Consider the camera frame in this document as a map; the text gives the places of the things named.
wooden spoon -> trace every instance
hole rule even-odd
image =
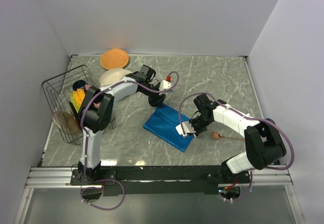
[[[216,140],[219,140],[221,138],[228,138],[228,139],[234,139],[234,140],[240,140],[240,141],[245,141],[244,138],[238,138],[238,137],[223,137],[220,134],[218,134],[217,132],[212,132],[212,137]]]

black metal basket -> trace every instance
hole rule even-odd
[[[99,85],[93,77],[91,71],[86,65],[77,66],[62,74],[54,76],[50,79],[43,81],[42,88],[46,96],[46,100],[51,108],[52,113],[64,111],[67,113],[73,112],[69,105],[69,93],[73,92],[72,86],[78,80],[84,80],[87,84],[98,87]],[[111,121],[105,131],[114,128],[115,114],[112,113]],[[66,130],[60,130],[63,140],[66,143],[80,146],[83,142],[82,133],[76,135],[69,135]]]

orange round plate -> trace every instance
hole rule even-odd
[[[100,58],[100,64],[103,68],[110,70],[113,68],[123,68],[127,65],[129,56],[126,51],[112,49],[106,51]]]

folded blue towel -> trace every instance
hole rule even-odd
[[[182,121],[189,120],[189,118],[183,114],[181,114],[181,119]],[[178,111],[164,105],[163,108],[157,108],[154,111],[143,127],[184,152],[193,139],[193,136],[187,136],[184,138],[179,135],[176,130],[178,124],[180,124]]]

wire basket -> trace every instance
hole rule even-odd
[[[42,82],[42,88],[52,113],[63,111],[73,115],[69,104],[69,94],[73,92],[72,86],[78,80],[84,80],[87,84],[99,88],[97,81],[86,65],[77,66]],[[105,131],[115,128],[114,122],[115,114],[112,113],[110,123]],[[59,128],[58,130],[64,142],[78,146],[83,143],[83,134],[81,131],[76,135],[69,135],[66,133],[68,130],[61,130]]]

